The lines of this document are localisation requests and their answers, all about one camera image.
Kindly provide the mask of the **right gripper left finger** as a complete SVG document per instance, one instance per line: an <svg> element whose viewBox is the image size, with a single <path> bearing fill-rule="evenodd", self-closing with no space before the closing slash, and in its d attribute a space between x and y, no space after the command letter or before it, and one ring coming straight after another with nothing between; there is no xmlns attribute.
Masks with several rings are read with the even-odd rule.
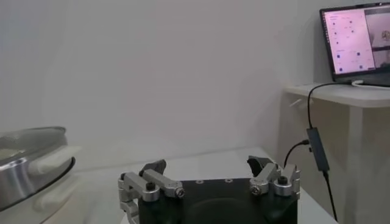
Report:
<svg viewBox="0 0 390 224"><path fill-rule="evenodd" d="M162 197L181 200L185 189L181 181L164 176L166 161L146 164L138 173L125 172L118 178L119 206L129 224L140 223L139 205L155 203Z"/></svg>

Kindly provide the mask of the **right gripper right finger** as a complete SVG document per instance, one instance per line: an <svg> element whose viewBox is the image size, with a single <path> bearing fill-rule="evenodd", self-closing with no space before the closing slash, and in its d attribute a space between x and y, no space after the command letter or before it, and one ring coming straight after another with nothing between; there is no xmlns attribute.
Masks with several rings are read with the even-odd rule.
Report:
<svg viewBox="0 0 390 224"><path fill-rule="evenodd" d="M249 156L247 160L253 177L249 180L252 195L272 193L278 197L300 198L300 170L296 165L280 167L269 158Z"/></svg>

